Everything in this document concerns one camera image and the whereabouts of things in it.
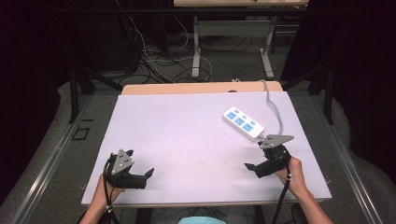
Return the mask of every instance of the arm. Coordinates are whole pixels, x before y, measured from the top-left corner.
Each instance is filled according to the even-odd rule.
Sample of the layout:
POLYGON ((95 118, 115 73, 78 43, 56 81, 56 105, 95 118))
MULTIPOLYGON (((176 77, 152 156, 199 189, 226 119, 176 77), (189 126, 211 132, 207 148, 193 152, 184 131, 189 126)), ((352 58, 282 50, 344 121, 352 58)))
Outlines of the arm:
MULTIPOLYGON (((111 193, 111 202, 113 203, 119 195, 125 191, 125 189, 113 189, 113 187, 107 183, 108 194, 111 193)), ((87 212, 84 215, 84 218, 79 222, 80 224, 87 223, 97 223, 100 217, 107 211, 106 210, 107 202, 105 195, 105 186, 103 183, 103 175, 100 175, 98 184, 96 186, 95 193, 93 194, 92 202, 87 212)))
MULTIPOLYGON (((289 168, 292 174, 289 190, 296 197, 300 206, 303 208, 308 223, 332 223, 332 221, 320 208, 312 193, 306 187, 301 161, 292 157, 290 159, 289 168)), ((277 171, 276 175, 283 184, 286 183, 286 169, 277 171)))

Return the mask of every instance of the desk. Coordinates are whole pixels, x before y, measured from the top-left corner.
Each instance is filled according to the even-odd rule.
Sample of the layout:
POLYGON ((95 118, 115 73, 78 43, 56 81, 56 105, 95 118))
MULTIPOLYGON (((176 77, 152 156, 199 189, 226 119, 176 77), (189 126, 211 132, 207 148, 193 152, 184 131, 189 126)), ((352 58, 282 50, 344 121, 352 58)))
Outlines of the desk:
MULTIPOLYGON (((283 118, 283 134, 295 137, 285 147, 304 162, 306 176, 309 176, 306 182, 314 196, 318 200, 330 199, 332 196, 289 96, 281 91, 277 82, 269 82, 268 88, 274 90, 270 97, 283 118)), ((132 174, 142 175, 152 167, 155 171, 145 189, 127 189, 123 197, 114 202, 115 206, 276 202, 283 188, 277 177, 270 175, 259 179, 244 165, 245 162, 263 162, 263 153, 257 143, 249 141, 221 119, 230 105, 240 106, 264 124, 267 133, 277 132, 276 116, 266 105, 267 92, 263 89, 262 82, 125 87, 108 125, 82 203, 90 204, 106 160, 110 153, 118 153, 120 148, 134 149, 132 174), (151 90, 156 90, 155 94, 147 95, 151 90)), ((286 200, 294 198, 288 193, 286 200)))
MULTIPOLYGON (((175 0, 176 7, 274 7, 303 6, 308 0, 175 0)), ((198 21, 194 17, 194 58, 192 63, 193 78, 199 76, 201 50, 199 35, 262 35, 264 49, 260 49, 262 64, 268 79, 274 78, 274 73, 268 59, 268 51, 276 26, 276 17, 270 21, 198 21)))

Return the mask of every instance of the power strip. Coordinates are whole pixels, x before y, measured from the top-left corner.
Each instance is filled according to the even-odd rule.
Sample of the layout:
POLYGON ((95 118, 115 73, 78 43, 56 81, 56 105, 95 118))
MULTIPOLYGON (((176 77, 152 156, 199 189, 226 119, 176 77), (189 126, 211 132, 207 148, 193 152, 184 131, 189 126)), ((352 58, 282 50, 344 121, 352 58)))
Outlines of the power strip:
POLYGON ((256 140, 264 132, 264 127, 235 106, 224 112, 223 119, 250 141, 256 140))

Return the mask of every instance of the white table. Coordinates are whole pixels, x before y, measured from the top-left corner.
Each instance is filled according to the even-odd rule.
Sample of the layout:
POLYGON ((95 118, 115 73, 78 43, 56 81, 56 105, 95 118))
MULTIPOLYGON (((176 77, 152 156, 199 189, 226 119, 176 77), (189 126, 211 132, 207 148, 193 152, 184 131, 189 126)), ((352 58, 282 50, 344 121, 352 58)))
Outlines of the white table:
MULTIPOLYGON (((200 89, 199 86, 205 84, 166 85, 181 89, 190 85, 200 89)), ((262 83, 251 85, 252 90, 257 90, 258 86, 263 89, 262 83)), ((231 84, 231 90, 239 91, 238 84, 231 84)), ((224 111, 236 106, 262 124, 266 133, 277 133, 278 123, 265 101, 266 94, 265 91, 240 91, 119 96, 81 203, 90 204, 106 160, 110 153, 117 154, 120 148, 134 150, 132 174, 143 175, 151 168, 155 171, 145 189, 127 189, 115 201, 115 206, 276 202, 283 189, 278 178, 275 175, 258 178, 244 165, 245 162, 263 162, 263 152, 256 142, 249 141, 221 118, 224 111)), ((316 199, 330 199, 332 195, 288 94, 271 91, 270 97, 282 116, 283 134, 294 136, 285 147, 292 156, 303 161, 307 186, 316 199)), ((288 193, 285 200, 294 198, 288 193)))
MULTIPOLYGON (((304 6, 308 0, 175 0, 176 7, 284 7, 304 6)), ((257 35, 265 36, 264 48, 260 49, 262 64, 268 79, 274 73, 268 59, 268 51, 276 26, 276 17, 270 21, 199 21, 194 17, 194 59, 191 76, 199 76, 201 50, 199 35, 257 35)))

